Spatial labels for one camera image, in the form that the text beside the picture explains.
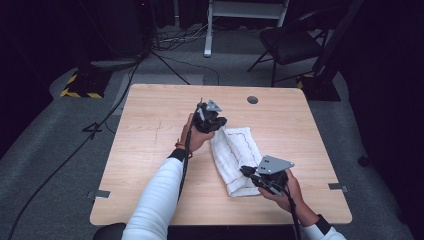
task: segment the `white sleeve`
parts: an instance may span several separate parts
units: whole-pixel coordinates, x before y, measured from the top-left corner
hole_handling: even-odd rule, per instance
[[[177,207],[182,174],[180,160],[170,157],[164,161],[144,189],[122,240],[167,238],[168,226]]]
[[[317,225],[303,227],[308,239],[310,240],[346,240],[343,234],[337,232],[334,227],[331,227],[327,234],[323,234]]]

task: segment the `person's right hand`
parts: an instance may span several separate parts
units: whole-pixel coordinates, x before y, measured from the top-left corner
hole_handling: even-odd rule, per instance
[[[288,177],[286,191],[289,192],[290,196],[293,198],[294,203],[296,204],[297,217],[304,227],[309,227],[318,222],[319,217],[303,201],[299,182],[293,176],[293,173],[290,171],[290,169],[286,169],[286,173]],[[286,210],[287,212],[291,212],[290,202],[285,194],[284,196],[273,195],[263,188],[259,188],[259,192],[266,199],[276,202],[282,209]]]

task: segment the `bracelet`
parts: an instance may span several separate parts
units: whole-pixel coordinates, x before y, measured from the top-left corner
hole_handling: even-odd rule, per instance
[[[185,149],[185,144],[180,142],[180,139],[177,139],[177,143],[175,143],[175,147],[184,147]],[[189,150],[189,155],[188,158],[192,158],[193,157],[193,152]]]

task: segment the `white fabric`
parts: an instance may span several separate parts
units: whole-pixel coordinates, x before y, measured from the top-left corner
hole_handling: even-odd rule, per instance
[[[243,176],[243,165],[257,167],[262,160],[250,128],[221,127],[211,139],[215,165],[227,185],[231,197],[258,195],[258,188]]]
[[[334,227],[331,227],[330,231],[325,235],[322,234],[321,230],[315,224],[309,227],[303,227],[303,230],[310,240],[346,240],[343,234],[337,232]]]
[[[178,202],[183,163],[168,158],[144,189],[122,240],[165,240]]]

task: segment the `black pants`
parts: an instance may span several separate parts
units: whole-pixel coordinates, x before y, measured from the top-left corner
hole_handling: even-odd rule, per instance
[[[125,223],[97,230],[93,240],[120,240]],[[292,226],[170,226],[168,240],[296,239]]]

